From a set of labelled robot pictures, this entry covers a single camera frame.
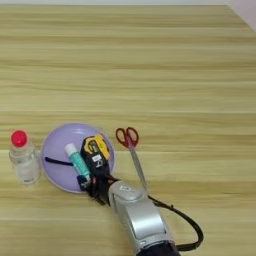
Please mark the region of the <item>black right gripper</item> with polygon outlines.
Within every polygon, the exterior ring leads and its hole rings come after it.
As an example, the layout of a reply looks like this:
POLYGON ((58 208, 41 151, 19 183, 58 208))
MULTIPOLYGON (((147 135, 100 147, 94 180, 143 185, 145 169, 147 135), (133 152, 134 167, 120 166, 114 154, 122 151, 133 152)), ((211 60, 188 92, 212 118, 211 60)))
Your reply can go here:
POLYGON ((109 189, 117 182, 111 175, 92 176, 91 181, 83 175, 77 176, 77 182, 81 191, 88 192, 89 196, 101 205, 109 205, 109 189))

